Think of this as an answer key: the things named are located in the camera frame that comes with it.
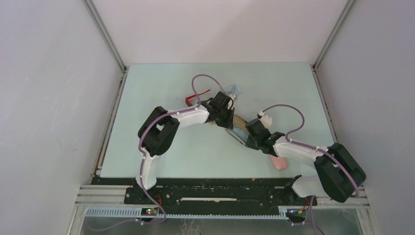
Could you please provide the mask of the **plaid brown glasses case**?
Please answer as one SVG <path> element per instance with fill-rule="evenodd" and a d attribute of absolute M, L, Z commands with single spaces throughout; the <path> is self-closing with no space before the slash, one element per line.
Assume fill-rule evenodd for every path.
<path fill-rule="evenodd" d="M 232 128 L 226 129 L 225 131 L 240 144 L 247 146 L 247 140 L 249 136 L 249 131 L 246 128 L 247 121 L 245 121 L 239 115 L 234 115 L 232 124 Z"/>

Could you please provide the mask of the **blue cleaning cloth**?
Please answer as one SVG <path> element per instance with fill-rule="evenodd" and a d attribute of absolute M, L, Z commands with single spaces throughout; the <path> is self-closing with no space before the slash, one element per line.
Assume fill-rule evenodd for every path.
<path fill-rule="evenodd" d="M 249 136 L 249 132 L 246 132 L 243 129 L 236 126 L 231 130 L 231 133 L 241 142 L 246 142 Z"/>
<path fill-rule="evenodd" d="M 236 97 L 239 97 L 242 94 L 242 89 L 236 84 L 228 86 L 225 91 L 227 94 L 232 94 Z"/>

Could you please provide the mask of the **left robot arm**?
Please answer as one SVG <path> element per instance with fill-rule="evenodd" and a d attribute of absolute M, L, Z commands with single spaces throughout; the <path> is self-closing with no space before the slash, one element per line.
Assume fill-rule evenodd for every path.
<path fill-rule="evenodd" d="M 138 132 L 138 150 L 142 154 L 142 160 L 136 177 L 140 186 L 136 191 L 136 198 L 143 204 L 149 204 L 154 200 L 155 191 L 152 187 L 157 182 L 159 157 L 170 148 L 178 130 L 209 122 L 231 129 L 234 111 L 232 101 L 216 106 L 212 100 L 208 100 L 185 109 L 171 111 L 161 106 L 156 107 Z"/>

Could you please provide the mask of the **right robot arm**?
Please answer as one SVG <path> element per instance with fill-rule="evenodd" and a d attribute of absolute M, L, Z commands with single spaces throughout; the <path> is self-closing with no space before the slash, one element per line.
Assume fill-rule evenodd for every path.
<path fill-rule="evenodd" d="M 273 158 L 293 159 L 316 170 L 314 176 L 300 176 L 285 190 L 285 200 L 298 204 L 308 196 L 329 196 L 344 203 L 357 196 L 358 187 L 366 180 L 366 173 L 349 151 L 340 143 L 318 147 L 288 139 L 284 133 L 271 133 L 256 118 L 245 125 L 249 132 L 246 146 L 260 150 Z"/>

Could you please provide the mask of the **pink glasses case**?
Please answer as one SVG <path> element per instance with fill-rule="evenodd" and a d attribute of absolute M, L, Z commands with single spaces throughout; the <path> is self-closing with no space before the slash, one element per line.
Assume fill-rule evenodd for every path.
<path fill-rule="evenodd" d="M 284 157 L 276 157 L 274 155 L 269 155 L 269 158 L 277 170 L 285 170 L 288 167 L 288 161 Z"/>

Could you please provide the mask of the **red frame sunglasses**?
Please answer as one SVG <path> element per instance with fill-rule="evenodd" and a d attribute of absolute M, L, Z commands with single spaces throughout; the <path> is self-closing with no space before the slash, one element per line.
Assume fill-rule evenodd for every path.
<path fill-rule="evenodd" d="M 191 107 L 191 106 L 193 106 L 192 99 L 196 98 L 197 96 L 206 94 L 208 92 L 210 92 L 210 89 L 208 89 L 208 90 L 206 90 L 202 93 L 199 93 L 199 94 L 193 94 L 193 95 L 187 96 L 187 97 L 184 98 L 184 102 L 187 105 L 187 107 Z"/>

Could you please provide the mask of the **right aluminium frame post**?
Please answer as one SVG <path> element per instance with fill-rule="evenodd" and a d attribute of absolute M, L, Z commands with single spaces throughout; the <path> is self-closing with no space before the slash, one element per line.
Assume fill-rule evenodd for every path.
<path fill-rule="evenodd" d="M 317 59 L 315 60 L 315 62 L 312 64 L 311 69 L 313 72 L 313 76 L 317 85 L 317 89 L 319 91 L 319 96 L 321 99 L 321 102 L 323 104 L 324 107 L 327 106 L 327 101 L 324 97 L 324 92 L 323 92 L 323 87 L 322 87 L 322 83 L 319 79 L 319 75 L 318 75 L 318 70 L 319 67 L 321 66 L 323 60 L 325 59 L 327 53 L 329 52 L 332 44 L 334 43 L 338 33 L 341 31 L 341 28 L 343 27 L 344 22 L 346 21 L 348 15 L 350 14 L 350 11 L 352 10 L 352 8 L 354 7 L 356 3 L 356 0 L 348 0 L 344 6 L 344 8 L 342 9 L 338 19 L 336 20 L 332 30 L 330 31 L 330 34 L 328 36 L 328 38 L 326 39 L 320 53 L 317 56 Z"/>

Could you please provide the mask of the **aluminium frame post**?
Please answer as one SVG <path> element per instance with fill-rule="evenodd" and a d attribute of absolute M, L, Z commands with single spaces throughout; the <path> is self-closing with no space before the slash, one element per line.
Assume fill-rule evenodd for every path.
<path fill-rule="evenodd" d="M 95 26 L 97 27 L 98 32 L 100 33 L 104 43 L 106 44 L 107 48 L 109 49 L 111 55 L 113 56 L 113 58 L 115 59 L 115 62 L 117 64 L 117 66 L 119 67 L 120 71 L 121 71 L 121 77 L 120 77 L 120 81 L 118 83 L 118 87 L 116 90 L 116 95 L 115 95 L 115 100 L 114 103 L 117 103 L 117 101 L 119 100 L 120 97 L 120 93 L 121 93 L 121 86 L 122 86 L 122 82 L 123 82 L 123 77 L 124 74 L 127 71 L 127 65 L 124 63 L 123 59 L 121 58 L 121 55 L 107 29 L 107 27 L 105 26 L 105 23 L 102 19 L 102 17 L 100 16 L 100 13 L 98 12 L 98 9 L 95 5 L 95 3 L 93 2 L 93 0 L 82 0 L 82 2 L 84 3 L 88 13 L 90 14 L 90 17 L 92 19 L 92 21 L 94 22 Z"/>
<path fill-rule="evenodd" d="M 352 10 L 352 8 L 354 7 L 356 3 L 356 0 L 348 0 L 344 6 L 344 8 L 342 9 L 338 19 L 336 20 L 332 30 L 330 31 L 330 34 L 328 36 L 328 38 L 326 39 L 320 53 L 317 56 L 317 59 L 315 60 L 315 62 L 312 64 L 311 69 L 313 72 L 313 76 L 317 85 L 317 89 L 319 91 L 319 96 L 321 99 L 321 102 L 323 104 L 324 107 L 327 106 L 327 101 L 324 97 L 324 92 L 323 92 L 323 87 L 322 87 L 322 83 L 319 79 L 319 75 L 318 75 L 318 70 L 319 67 L 321 66 L 323 60 L 325 59 L 327 53 L 329 52 L 332 44 L 334 43 L 338 33 L 341 31 L 341 28 L 343 27 L 344 22 L 346 21 L 348 15 L 350 14 L 350 11 Z"/>

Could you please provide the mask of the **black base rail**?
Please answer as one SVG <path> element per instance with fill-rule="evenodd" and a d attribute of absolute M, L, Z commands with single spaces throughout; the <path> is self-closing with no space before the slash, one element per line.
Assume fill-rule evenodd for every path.
<path fill-rule="evenodd" d="M 290 188 L 293 178 L 158 178 L 144 193 L 133 178 L 96 176 L 92 185 L 127 186 L 123 202 L 144 205 L 140 215 L 164 216 L 279 216 L 287 206 L 296 214 L 309 205 L 311 196 L 302 198 Z"/>

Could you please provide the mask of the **left aluminium frame post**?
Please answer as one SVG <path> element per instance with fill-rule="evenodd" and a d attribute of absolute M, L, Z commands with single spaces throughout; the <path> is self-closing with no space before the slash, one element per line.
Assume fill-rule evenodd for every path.
<path fill-rule="evenodd" d="M 121 93 L 121 86 L 122 86 L 122 82 L 123 82 L 123 77 L 124 74 L 127 71 L 127 65 L 124 63 L 123 59 L 121 58 L 121 55 L 107 29 L 107 27 L 105 26 L 105 23 L 102 19 L 102 17 L 100 16 L 100 13 L 98 12 L 98 9 L 95 5 L 95 3 L 93 2 L 93 0 L 82 0 L 82 2 L 84 3 L 88 13 L 90 14 L 90 17 L 92 19 L 92 21 L 94 22 L 95 26 L 97 27 L 98 32 L 100 33 L 104 43 L 106 44 L 107 48 L 109 49 L 111 55 L 113 56 L 113 58 L 115 59 L 115 62 L 117 64 L 117 66 L 119 67 L 120 71 L 121 71 L 121 77 L 120 77 L 120 81 L 118 83 L 118 87 L 116 90 L 116 95 L 115 95 L 115 100 L 114 103 L 117 103 L 117 101 L 119 100 L 120 97 L 120 93 Z"/>

